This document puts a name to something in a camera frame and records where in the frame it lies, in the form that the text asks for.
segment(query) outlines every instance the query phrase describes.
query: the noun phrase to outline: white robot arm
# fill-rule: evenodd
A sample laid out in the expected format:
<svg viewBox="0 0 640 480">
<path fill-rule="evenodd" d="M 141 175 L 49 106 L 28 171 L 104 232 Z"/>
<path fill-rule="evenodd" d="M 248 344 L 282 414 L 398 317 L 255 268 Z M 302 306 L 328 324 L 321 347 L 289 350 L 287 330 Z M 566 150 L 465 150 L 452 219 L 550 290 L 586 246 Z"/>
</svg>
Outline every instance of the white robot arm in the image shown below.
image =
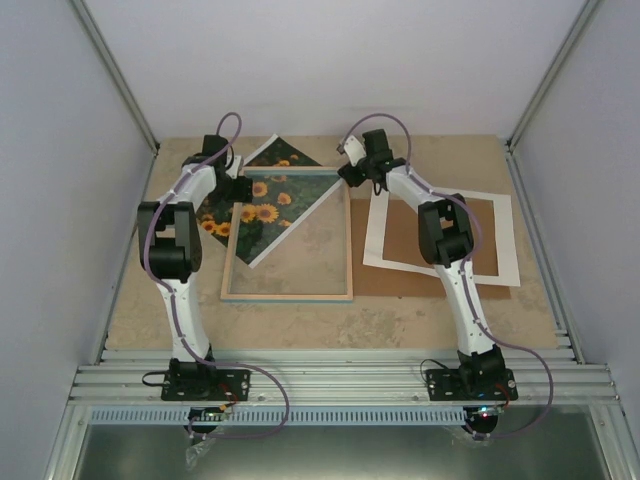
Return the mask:
<svg viewBox="0 0 640 480">
<path fill-rule="evenodd" d="M 360 160 L 367 157 L 364 146 L 353 135 L 347 138 L 344 144 L 344 151 L 349 157 L 349 163 L 354 168 L 357 168 Z M 442 198 L 436 197 L 429 192 L 431 188 L 428 183 L 422 181 L 421 183 L 424 187 L 420 187 L 415 181 L 411 180 L 411 177 L 420 179 L 420 176 L 412 167 L 407 169 L 405 165 L 397 166 L 386 173 L 386 187 L 390 193 L 399 196 L 416 214 L 418 213 L 418 207 L 420 207 L 420 205 L 442 200 Z M 451 310 L 453 310 L 458 335 L 458 350 L 467 356 L 471 356 L 474 352 L 484 353 L 492 350 L 494 343 L 484 336 L 480 328 L 476 325 L 462 284 L 461 263 L 462 260 L 460 259 L 451 262 L 451 266 L 449 267 L 436 264 L 434 268 L 440 280 L 442 280 L 447 293 L 447 300 L 451 306 Z M 467 276 L 467 284 L 469 285 L 474 305 L 478 306 L 476 309 L 476 313 L 479 316 L 478 321 L 489 330 L 484 313 L 480 307 L 478 291 L 475 282 L 473 282 L 471 260 L 468 260 L 465 264 L 464 275 Z"/>
<path fill-rule="evenodd" d="M 212 141 L 211 137 L 217 136 L 207 137 L 205 137 L 203 145 L 203 152 L 206 153 L 189 157 L 182 167 L 180 177 L 169 191 L 158 198 L 156 202 L 143 202 L 138 208 L 140 232 L 145 232 L 148 230 L 151 216 L 157 206 L 169 194 L 175 194 L 165 209 L 166 214 L 163 212 L 156 230 L 156 232 L 162 232 L 173 227 L 173 236 L 154 235 L 149 250 L 149 260 L 154 274 L 174 290 L 176 310 L 178 317 L 182 320 L 183 338 L 200 358 L 207 358 L 210 355 L 211 344 L 202 327 L 198 305 L 196 280 L 202 261 L 202 246 L 195 223 L 195 212 L 205 197 L 212 194 L 218 200 L 251 200 L 251 181 L 246 178 L 237 178 L 242 163 L 240 155 L 233 155 L 229 152 L 226 162 L 218 162 L 191 173 L 194 164 L 209 158 L 217 149 L 224 146 L 224 144 Z M 213 150 L 206 151 L 208 143 L 210 144 L 209 148 Z M 143 242 L 144 236 L 140 235 L 141 258 Z M 157 286 L 162 293 L 167 315 L 171 320 L 171 294 L 162 285 L 157 284 Z M 185 349 L 181 337 L 175 331 L 174 322 L 169 321 L 169 324 L 173 338 L 172 358 L 180 362 L 193 362 L 192 355 Z"/>
<path fill-rule="evenodd" d="M 457 395 L 458 400 L 491 398 L 496 384 L 515 385 L 500 348 L 483 333 L 483 330 L 491 331 L 473 280 L 470 253 L 474 241 L 468 209 L 463 208 L 464 198 L 435 192 L 404 159 L 394 159 L 384 130 L 366 132 L 363 138 L 364 145 L 350 136 L 339 147 L 338 150 L 349 157 L 349 163 L 339 170 L 340 176 L 351 187 L 371 180 L 374 194 L 380 189 L 388 190 L 416 212 L 420 252 L 425 261 L 434 266 L 453 311 L 460 368 L 457 372 L 449 369 L 445 378 L 443 370 L 427 371 L 428 376 L 431 372 L 429 378 L 434 379 L 432 384 L 438 390 L 432 392 L 430 387 L 431 398 L 453 400 L 446 396 Z M 451 225 L 444 227 L 442 220 Z M 455 382 L 450 382 L 447 376 L 455 376 Z M 510 397 L 517 398 L 515 388 L 510 388 Z"/>
</svg>

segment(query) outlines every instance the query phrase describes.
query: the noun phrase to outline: gray metal panel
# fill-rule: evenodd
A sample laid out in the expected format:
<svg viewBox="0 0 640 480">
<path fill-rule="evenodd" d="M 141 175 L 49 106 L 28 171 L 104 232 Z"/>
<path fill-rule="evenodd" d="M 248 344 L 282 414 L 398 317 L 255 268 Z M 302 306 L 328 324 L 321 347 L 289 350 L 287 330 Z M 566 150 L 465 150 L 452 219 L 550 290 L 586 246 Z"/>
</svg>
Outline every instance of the gray metal panel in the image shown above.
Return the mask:
<svg viewBox="0 0 640 480">
<path fill-rule="evenodd" d="M 0 10 L 0 477 L 38 479 L 152 153 L 65 2 Z"/>
<path fill-rule="evenodd" d="M 499 428 L 536 414 L 510 409 Z M 188 446 L 180 427 L 91 427 L 77 480 L 608 478 L 591 418 L 575 409 L 554 409 L 527 435 L 487 446 L 460 427 L 295 427 L 257 441 L 219 440 L 187 472 Z"/>
<path fill-rule="evenodd" d="M 585 357 L 640 441 L 640 2 L 603 2 L 521 140 L 522 176 Z"/>
</svg>

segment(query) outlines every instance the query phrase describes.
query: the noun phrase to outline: sunflower picture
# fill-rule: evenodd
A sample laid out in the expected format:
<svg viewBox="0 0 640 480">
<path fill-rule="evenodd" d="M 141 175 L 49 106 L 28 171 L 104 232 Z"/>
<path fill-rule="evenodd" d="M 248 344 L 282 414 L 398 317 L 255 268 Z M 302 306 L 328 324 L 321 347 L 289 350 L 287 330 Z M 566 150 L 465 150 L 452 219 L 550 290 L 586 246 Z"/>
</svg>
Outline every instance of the sunflower picture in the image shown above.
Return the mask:
<svg viewBox="0 0 640 480">
<path fill-rule="evenodd" d="M 267 184 L 264 182 L 253 182 L 253 196 L 264 197 L 269 192 Z"/>
<path fill-rule="evenodd" d="M 231 233 L 231 223 L 224 222 L 218 225 L 216 228 L 216 235 L 220 235 L 221 237 L 228 237 Z"/>
<path fill-rule="evenodd" d="M 264 204 L 255 207 L 256 218 L 263 223 L 273 223 L 278 218 L 278 209 L 273 205 Z"/>
<path fill-rule="evenodd" d="M 200 226 L 209 233 L 215 232 L 218 228 L 218 225 L 213 220 L 205 220 L 204 222 L 200 223 Z"/>
<path fill-rule="evenodd" d="M 332 175 L 271 176 L 253 173 L 254 185 L 265 184 L 266 194 L 242 207 L 236 255 L 249 266 L 288 230 L 338 180 Z"/>
<path fill-rule="evenodd" d="M 256 218 L 256 207 L 254 207 L 253 205 L 244 205 L 242 207 L 241 215 L 242 217 L 240 218 L 240 220 L 242 220 L 244 223 L 249 223 L 251 220 Z"/>
<path fill-rule="evenodd" d="M 282 192 L 280 195 L 278 195 L 278 203 L 280 205 L 289 205 L 291 203 L 291 195 Z"/>
<path fill-rule="evenodd" d="M 247 166 L 321 165 L 278 137 Z M 271 244 L 279 241 L 278 238 L 337 181 L 333 176 L 309 175 L 252 175 L 251 178 L 253 201 L 242 206 L 236 244 L 236 255 L 248 265 L 252 265 Z M 198 208 L 198 224 L 227 246 L 233 203 L 213 198 L 205 197 Z"/>
</svg>

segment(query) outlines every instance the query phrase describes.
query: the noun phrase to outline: cable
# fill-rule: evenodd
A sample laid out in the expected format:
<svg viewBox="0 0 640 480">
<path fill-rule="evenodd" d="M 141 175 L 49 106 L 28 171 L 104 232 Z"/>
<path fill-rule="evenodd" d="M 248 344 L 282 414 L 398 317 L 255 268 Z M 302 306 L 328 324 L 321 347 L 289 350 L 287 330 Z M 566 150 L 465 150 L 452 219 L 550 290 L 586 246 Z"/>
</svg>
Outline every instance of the cable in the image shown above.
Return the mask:
<svg viewBox="0 0 640 480">
<path fill-rule="evenodd" d="M 282 418 L 282 421 L 278 425 L 276 425 L 274 428 L 272 428 L 271 430 L 267 430 L 266 432 L 262 432 L 262 433 L 246 434 L 246 435 L 233 435 L 233 434 L 229 434 L 229 435 L 220 434 L 220 435 L 217 435 L 215 433 L 210 433 L 210 434 L 206 435 L 206 437 L 207 438 L 228 438 L 228 439 L 263 438 L 263 437 L 268 437 L 270 435 L 273 435 L 273 434 L 279 432 L 280 430 L 282 430 L 282 428 L 285 426 L 285 424 L 289 420 L 289 414 L 291 412 L 291 405 L 289 403 L 289 396 L 287 395 L 287 392 L 285 391 L 284 386 L 272 374 L 270 374 L 269 372 L 267 372 L 263 368 L 257 367 L 255 365 L 248 365 L 246 363 L 236 363 L 236 362 L 211 362 L 209 360 L 205 360 L 204 358 L 201 358 L 191 348 L 189 343 L 185 340 L 184 333 L 182 332 L 182 328 L 180 327 L 180 321 L 178 320 L 178 307 L 177 307 L 177 304 L 176 304 L 175 290 L 167 282 L 163 281 L 162 279 L 160 279 L 160 278 L 158 278 L 158 277 L 156 277 L 154 275 L 154 273 L 151 270 L 151 264 L 149 263 L 149 250 L 151 248 L 151 240 L 153 239 L 153 234 L 155 232 L 155 228 L 156 228 L 156 224 L 158 223 L 158 219 L 160 218 L 160 215 L 162 214 L 162 212 L 164 211 L 166 206 L 169 204 L 169 202 L 171 200 L 173 200 L 173 198 L 175 198 L 178 195 L 178 193 L 180 193 L 180 191 L 184 187 L 185 182 L 189 179 L 189 177 L 193 176 L 199 170 L 211 165 L 218 158 L 220 158 L 224 153 L 226 153 L 226 151 L 231 147 L 231 145 L 233 145 L 233 143 L 235 143 L 235 141 L 237 140 L 238 136 L 240 135 L 240 130 L 242 129 L 242 118 L 240 118 L 240 115 L 238 115 L 236 112 L 229 112 L 224 117 L 222 117 L 222 119 L 220 120 L 220 123 L 218 124 L 217 132 L 219 134 L 220 129 L 222 127 L 222 124 L 224 123 L 224 121 L 227 118 L 229 118 L 231 116 L 235 117 L 238 120 L 238 127 L 237 127 L 236 132 L 234 133 L 233 137 L 231 138 L 231 141 L 222 150 L 218 151 L 215 155 L 209 157 L 207 160 L 205 160 L 204 162 L 198 164 L 197 166 L 193 167 L 192 169 L 186 170 L 182 174 L 182 176 L 178 179 L 178 181 L 176 182 L 175 186 L 173 187 L 173 190 L 171 190 L 167 194 L 167 196 L 164 198 L 164 200 L 162 200 L 162 202 L 160 203 L 160 206 L 154 212 L 153 217 L 151 218 L 151 223 L 149 225 L 149 230 L 147 231 L 147 234 L 146 234 L 146 237 L 145 237 L 145 241 L 144 241 L 142 262 L 143 262 L 143 265 L 144 265 L 144 270 L 147 272 L 147 275 L 149 275 L 149 278 L 151 278 L 151 280 L 153 280 L 155 283 L 157 283 L 158 285 L 160 285 L 163 288 L 165 288 L 170 293 L 169 299 L 170 299 L 170 303 L 171 303 L 171 317 L 172 317 L 172 320 L 173 320 L 173 325 L 174 325 L 175 330 L 176 330 L 176 335 L 178 336 L 178 338 L 180 338 L 180 342 L 182 343 L 182 346 L 184 347 L 184 349 L 189 353 L 189 355 L 191 355 L 193 357 L 193 359 L 196 362 L 199 362 L 199 363 L 202 363 L 204 365 L 211 366 L 211 367 L 230 367 L 230 368 L 244 368 L 244 369 L 247 369 L 247 370 L 253 370 L 254 372 L 261 373 L 262 375 L 267 377 L 269 380 L 271 380 L 276 385 L 276 387 L 278 387 L 278 390 L 280 390 L 280 392 L 282 393 L 282 397 L 283 397 L 284 403 L 285 403 L 285 414 L 284 414 L 284 417 Z M 190 428 L 189 428 L 189 430 L 190 430 L 189 431 L 190 435 L 195 435 L 195 432 L 193 432 L 193 430 L 191 430 Z"/>
<path fill-rule="evenodd" d="M 433 189 L 431 187 L 425 186 L 423 184 L 423 182 L 420 181 L 419 178 L 414 177 L 411 173 L 409 173 L 409 178 L 411 179 L 411 181 L 413 181 L 413 183 L 418 185 L 420 188 L 425 190 L 427 193 L 430 193 L 431 195 L 433 195 L 435 197 L 444 198 L 444 199 L 449 200 L 449 201 L 455 203 L 456 205 L 458 205 L 460 208 L 462 208 L 467 213 L 469 218 L 471 218 L 471 221 L 473 222 L 474 226 L 476 227 L 476 233 L 477 233 L 477 236 L 478 236 L 478 241 L 475 242 L 475 244 L 473 246 L 473 249 L 471 249 L 471 252 L 469 252 L 469 254 L 466 257 L 464 257 L 464 259 L 460 263 L 460 273 L 462 274 L 461 275 L 461 277 L 462 277 L 462 286 L 464 288 L 464 294 L 465 294 L 465 297 L 467 299 L 467 303 L 469 304 L 469 309 L 471 310 L 471 315 L 473 315 L 473 318 L 474 318 L 474 323 L 478 326 L 480 331 L 484 335 L 486 335 L 486 337 L 489 340 L 493 341 L 494 343 L 496 343 L 498 345 L 501 345 L 503 347 L 506 347 L 506 348 L 511 348 L 513 350 L 520 350 L 522 352 L 526 352 L 526 353 L 529 353 L 529 354 L 533 355 L 542 364 L 543 368 L 545 369 L 545 371 L 547 373 L 547 377 L 549 379 L 549 399 L 547 400 L 547 404 L 545 405 L 545 408 L 540 413 L 540 415 L 538 415 L 538 417 L 536 417 L 536 419 L 533 420 L 528 425 L 526 425 L 526 426 L 524 426 L 524 427 L 522 427 L 522 428 L 520 428 L 518 430 L 515 430 L 513 432 L 496 433 L 496 434 L 478 433 L 478 432 L 473 431 L 468 425 L 467 425 L 467 429 L 469 430 L 469 432 L 472 435 L 478 436 L 479 438 L 483 438 L 483 439 L 484 438 L 489 438 L 489 437 L 491 437 L 491 438 L 510 438 L 510 437 L 514 437 L 514 436 L 517 436 L 517 435 L 521 435 L 521 434 L 523 434 L 525 432 L 528 432 L 531 428 L 533 428 L 534 426 L 539 424 L 549 414 L 549 412 L 551 411 L 551 405 L 553 404 L 553 395 L 554 395 L 554 389 L 555 389 L 554 382 L 553 382 L 553 375 L 551 374 L 551 369 L 549 368 L 549 365 L 544 360 L 544 358 L 542 358 L 542 356 L 540 356 L 540 354 L 538 354 L 538 352 L 536 352 L 535 350 L 532 350 L 531 348 L 523 347 L 523 346 L 520 346 L 520 345 L 514 345 L 512 343 L 504 342 L 504 341 L 500 340 L 499 338 L 496 338 L 480 322 L 480 319 L 479 319 L 479 316 L 478 316 L 478 312 L 476 311 L 475 305 L 473 304 L 473 299 L 471 298 L 471 292 L 469 290 L 469 283 L 467 281 L 467 276 L 464 275 L 465 264 L 469 260 L 471 260 L 471 257 L 473 255 L 475 255 L 475 253 L 480 249 L 480 247 L 482 246 L 482 242 L 484 240 L 484 238 L 482 236 L 482 227 L 480 226 L 480 221 L 478 220 L 478 217 L 475 216 L 475 214 L 473 213 L 471 208 L 469 208 L 469 206 L 466 203 L 464 203 L 463 201 L 457 199 L 456 197 L 454 197 L 452 195 L 447 195 L 446 193 L 439 193 L 439 192 L 433 191 Z"/>
<path fill-rule="evenodd" d="M 507 399 L 507 401 L 502 405 L 502 408 L 506 410 L 509 404 L 511 403 L 511 397 L 509 397 L 509 392 L 507 392 L 507 389 L 504 388 L 499 383 L 496 383 L 496 388 L 500 390 L 504 394 L 505 398 Z"/>
<path fill-rule="evenodd" d="M 360 126 L 361 123 L 369 120 L 370 118 L 377 118 L 377 117 L 383 117 L 383 118 L 388 118 L 390 120 L 393 120 L 398 125 L 400 125 L 400 128 L 402 128 L 402 131 L 404 132 L 405 137 L 407 137 L 406 171 L 407 171 L 407 173 L 409 173 L 409 166 L 411 164 L 411 135 L 409 135 L 409 130 L 407 129 L 406 125 L 404 123 L 402 123 L 402 121 L 398 117 L 395 117 L 395 116 L 390 115 L 388 113 L 372 113 L 370 115 L 365 115 L 360 120 L 358 120 L 356 123 L 354 123 L 353 126 L 347 132 L 347 134 L 344 136 L 342 141 L 338 144 L 338 151 L 340 151 L 340 153 L 344 153 L 344 144 L 347 141 L 347 138 L 349 138 L 349 135 L 351 135 L 353 133 L 353 131 L 356 128 L 358 128 L 358 126 Z"/>
<path fill-rule="evenodd" d="M 162 383 L 149 383 L 145 379 L 149 376 L 162 375 L 163 377 L 167 374 L 166 370 L 154 370 L 153 372 L 147 372 L 142 376 L 142 384 L 147 387 L 162 387 L 164 386 Z"/>
</svg>

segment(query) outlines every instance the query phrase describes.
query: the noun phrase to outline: cardboard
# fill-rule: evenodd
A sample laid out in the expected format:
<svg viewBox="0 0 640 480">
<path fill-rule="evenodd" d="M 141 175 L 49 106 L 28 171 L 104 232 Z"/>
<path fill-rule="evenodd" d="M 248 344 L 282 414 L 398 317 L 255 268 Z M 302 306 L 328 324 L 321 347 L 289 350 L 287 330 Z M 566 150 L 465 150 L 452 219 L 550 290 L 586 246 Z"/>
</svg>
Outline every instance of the cardboard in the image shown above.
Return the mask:
<svg viewBox="0 0 640 480">
<path fill-rule="evenodd" d="M 439 278 L 415 272 L 363 265 L 364 242 L 369 217 L 369 200 L 351 200 L 351 239 L 353 249 L 353 289 L 359 296 L 391 297 L 446 297 Z M 492 203 L 470 200 L 469 205 L 478 216 L 485 233 L 485 247 L 474 258 L 474 271 L 485 275 L 497 275 L 497 251 Z M 385 232 L 384 258 L 428 266 L 418 248 L 418 221 L 416 214 L 401 200 L 389 202 L 387 231 Z M 478 285 L 481 298 L 511 298 L 509 287 Z"/>
</svg>

